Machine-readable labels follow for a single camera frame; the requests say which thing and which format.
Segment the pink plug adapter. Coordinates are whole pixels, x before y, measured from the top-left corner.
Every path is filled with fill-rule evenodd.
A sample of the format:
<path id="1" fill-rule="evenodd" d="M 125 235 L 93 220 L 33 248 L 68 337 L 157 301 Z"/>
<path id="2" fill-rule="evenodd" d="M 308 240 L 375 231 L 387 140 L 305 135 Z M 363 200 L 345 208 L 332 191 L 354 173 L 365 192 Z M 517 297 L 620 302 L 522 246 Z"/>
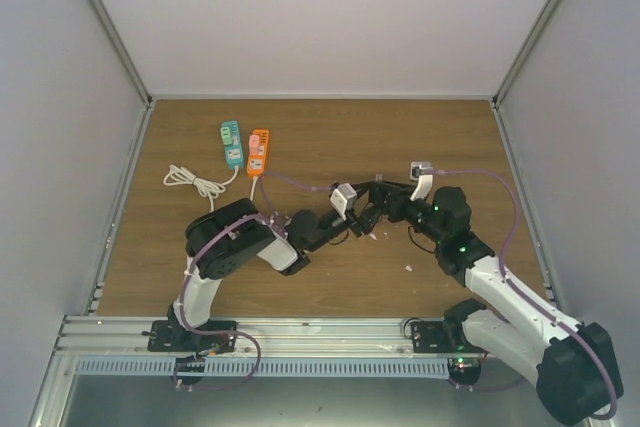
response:
<path id="1" fill-rule="evenodd" d="M 259 154 L 259 147 L 260 147 L 260 136 L 257 134 L 252 134 L 249 137 L 249 154 L 251 156 L 253 155 L 258 155 Z"/>

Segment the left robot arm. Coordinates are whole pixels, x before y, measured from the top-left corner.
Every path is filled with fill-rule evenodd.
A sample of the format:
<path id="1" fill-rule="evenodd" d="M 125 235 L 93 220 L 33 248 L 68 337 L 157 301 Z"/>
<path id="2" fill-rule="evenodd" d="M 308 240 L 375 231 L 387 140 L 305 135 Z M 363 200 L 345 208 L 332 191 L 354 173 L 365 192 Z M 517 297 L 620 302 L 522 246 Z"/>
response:
<path id="1" fill-rule="evenodd" d="M 349 210 L 341 215 L 330 209 L 319 216 L 300 210 L 279 226 L 244 198 L 196 219 L 185 232 L 186 271 L 168 311 L 172 340 L 185 351 L 203 345 L 222 280 L 250 260 L 259 258 L 281 275 L 292 276 L 310 264 L 311 252 L 346 232 L 367 235 L 381 217 L 381 209 L 373 205 L 359 214 Z"/>

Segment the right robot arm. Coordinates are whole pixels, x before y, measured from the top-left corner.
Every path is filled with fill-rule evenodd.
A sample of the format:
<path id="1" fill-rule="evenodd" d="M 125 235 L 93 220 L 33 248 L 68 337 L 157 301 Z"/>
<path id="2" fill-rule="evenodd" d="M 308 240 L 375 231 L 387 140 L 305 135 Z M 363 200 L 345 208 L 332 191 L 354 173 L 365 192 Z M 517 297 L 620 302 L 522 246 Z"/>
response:
<path id="1" fill-rule="evenodd" d="M 584 324 L 538 296 L 471 229 L 472 209 L 459 187 L 411 187 L 374 181 L 375 217 L 404 221 L 434 243 L 443 272 L 474 298 L 446 312 L 444 343 L 464 352 L 482 349 L 534 388 L 547 412 L 571 426 L 587 417 L 612 419 L 624 393 L 608 332 Z"/>

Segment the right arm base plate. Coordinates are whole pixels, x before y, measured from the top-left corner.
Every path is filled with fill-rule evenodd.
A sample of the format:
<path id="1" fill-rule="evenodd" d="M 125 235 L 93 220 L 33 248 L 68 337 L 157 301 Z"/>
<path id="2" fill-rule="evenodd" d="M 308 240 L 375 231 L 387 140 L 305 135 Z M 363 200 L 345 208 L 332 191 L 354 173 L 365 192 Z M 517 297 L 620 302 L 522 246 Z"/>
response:
<path id="1" fill-rule="evenodd" d="M 480 354 L 484 350 L 469 343 L 459 323 L 452 320 L 407 319 L 401 327 L 414 353 Z"/>

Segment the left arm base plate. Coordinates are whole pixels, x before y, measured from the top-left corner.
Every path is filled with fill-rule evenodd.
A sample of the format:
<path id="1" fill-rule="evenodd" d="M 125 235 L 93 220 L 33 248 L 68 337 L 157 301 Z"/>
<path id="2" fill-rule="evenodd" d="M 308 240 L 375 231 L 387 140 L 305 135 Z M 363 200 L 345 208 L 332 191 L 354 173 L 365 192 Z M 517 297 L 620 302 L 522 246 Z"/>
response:
<path id="1" fill-rule="evenodd" d="M 233 336 L 216 334 L 203 336 L 182 327 L 175 319 L 156 320 L 141 335 L 147 339 L 150 352 L 183 352 L 216 354 L 229 353 L 235 350 L 236 340 Z"/>

